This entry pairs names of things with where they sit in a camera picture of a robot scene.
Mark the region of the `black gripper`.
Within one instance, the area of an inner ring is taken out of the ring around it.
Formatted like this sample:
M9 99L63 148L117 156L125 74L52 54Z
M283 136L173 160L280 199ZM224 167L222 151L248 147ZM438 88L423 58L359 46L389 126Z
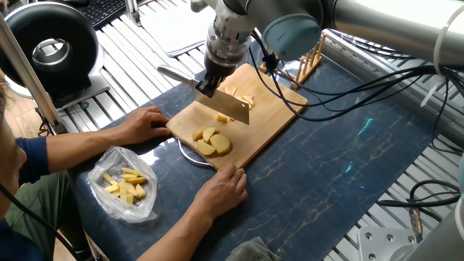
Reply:
M220 36L216 32L209 32L206 40L205 67L200 75L195 89L200 94L212 98L216 89L236 69L246 54L251 37L249 34L238 34L238 39Z

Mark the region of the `person's left hand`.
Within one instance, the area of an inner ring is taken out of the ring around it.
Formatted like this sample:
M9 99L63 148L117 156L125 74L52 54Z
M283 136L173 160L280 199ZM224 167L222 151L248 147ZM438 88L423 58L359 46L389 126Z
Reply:
M169 120L159 107L138 108L121 124L110 129L111 145L140 144L152 138L169 136L171 132L166 128Z

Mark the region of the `person's right hand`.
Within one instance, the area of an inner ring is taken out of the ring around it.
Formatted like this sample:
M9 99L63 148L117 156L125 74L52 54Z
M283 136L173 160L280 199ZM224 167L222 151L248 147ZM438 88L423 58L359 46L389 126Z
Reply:
M187 213L212 222L237 207L247 197L247 174L243 168L229 165L209 179L196 193Z

